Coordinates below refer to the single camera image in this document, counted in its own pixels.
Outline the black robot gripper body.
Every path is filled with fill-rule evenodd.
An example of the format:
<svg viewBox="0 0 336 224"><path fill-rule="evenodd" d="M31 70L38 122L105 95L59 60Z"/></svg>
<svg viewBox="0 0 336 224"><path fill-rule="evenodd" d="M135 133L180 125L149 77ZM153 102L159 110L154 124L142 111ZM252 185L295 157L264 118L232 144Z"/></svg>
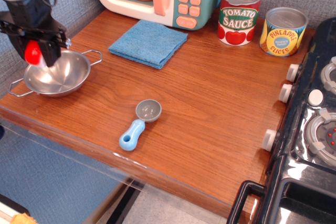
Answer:
<svg viewBox="0 0 336 224"><path fill-rule="evenodd" d="M57 0L3 0L8 10L1 11L1 32L9 36L50 41L67 47L66 28L53 19Z"/></svg>

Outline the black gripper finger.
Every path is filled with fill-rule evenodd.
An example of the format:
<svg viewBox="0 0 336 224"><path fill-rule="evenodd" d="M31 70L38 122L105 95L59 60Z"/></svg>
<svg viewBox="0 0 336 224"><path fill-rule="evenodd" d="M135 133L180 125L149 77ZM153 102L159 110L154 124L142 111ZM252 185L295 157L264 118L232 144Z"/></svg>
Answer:
<svg viewBox="0 0 336 224"><path fill-rule="evenodd" d="M22 36L14 35L8 35L8 37L19 56L25 60L26 39Z"/></svg>
<svg viewBox="0 0 336 224"><path fill-rule="evenodd" d="M41 40L39 42L39 47L44 58L47 67L52 67L54 63L61 56L61 48L69 48L71 42L69 38L66 40L56 39L56 40Z"/></svg>

